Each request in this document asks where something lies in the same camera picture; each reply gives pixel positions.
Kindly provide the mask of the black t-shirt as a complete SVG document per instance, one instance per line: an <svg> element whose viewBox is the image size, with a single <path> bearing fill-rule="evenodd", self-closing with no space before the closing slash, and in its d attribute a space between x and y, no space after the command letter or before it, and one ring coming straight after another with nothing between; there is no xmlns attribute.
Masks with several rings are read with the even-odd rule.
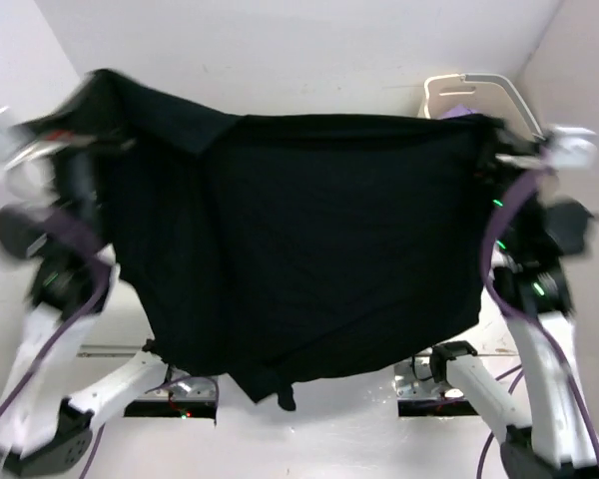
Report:
<svg viewBox="0 0 599 479"><path fill-rule="evenodd" d="M38 134L94 156L104 240L165 362L295 408L476 325L496 120L237 116L98 70Z"/></svg>

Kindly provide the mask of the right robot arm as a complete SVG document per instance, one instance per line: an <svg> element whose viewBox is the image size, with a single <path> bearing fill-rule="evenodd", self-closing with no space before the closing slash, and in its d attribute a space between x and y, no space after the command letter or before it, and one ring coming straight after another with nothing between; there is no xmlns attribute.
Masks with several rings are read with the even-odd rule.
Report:
<svg viewBox="0 0 599 479"><path fill-rule="evenodd" d="M515 383L530 410L465 341L435 346L435 382L460 390L488 426L510 478L599 478L599 436L585 404L574 357L574 310L561 260L587 250L597 216L579 202L544 204L541 184L555 168L543 158L499 154L479 175L492 191L480 275L516 344Z"/></svg>

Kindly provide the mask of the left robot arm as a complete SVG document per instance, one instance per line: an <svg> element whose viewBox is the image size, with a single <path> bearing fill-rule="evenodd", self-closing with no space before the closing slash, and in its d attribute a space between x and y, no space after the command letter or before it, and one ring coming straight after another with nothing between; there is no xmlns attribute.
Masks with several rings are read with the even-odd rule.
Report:
<svg viewBox="0 0 599 479"><path fill-rule="evenodd" d="M90 466L106 423L172 385L147 349L87 388L67 393L71 361L103 310L112 268L93 162L86 154L0 154L0 250L40 259L20 344L0 397L0 478L41 478Z"/></svg>

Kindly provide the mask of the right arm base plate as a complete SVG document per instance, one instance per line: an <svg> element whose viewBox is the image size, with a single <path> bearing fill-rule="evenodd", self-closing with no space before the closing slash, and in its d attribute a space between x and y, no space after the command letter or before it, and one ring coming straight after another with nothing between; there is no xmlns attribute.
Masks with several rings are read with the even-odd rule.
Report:
<svg viewBox="0 0 599 479"><path fill-rule="evenodd" d="M392 385L400 400L444 401L463 397L459 389L434 380L428 356L413 356L395 364Z"/></svg>

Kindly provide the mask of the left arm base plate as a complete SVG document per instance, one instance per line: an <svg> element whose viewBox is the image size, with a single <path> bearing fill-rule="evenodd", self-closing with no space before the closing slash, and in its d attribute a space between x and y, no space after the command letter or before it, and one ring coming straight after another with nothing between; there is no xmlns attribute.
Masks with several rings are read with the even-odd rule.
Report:
<svg viewBox="0 0 599 479"><path fill-rule="evenodd" d="M220 398L220 388L216 376L180 376L145 392L146 395L167 393L174 393L177 397L193 400L218 400Z"/></svg>

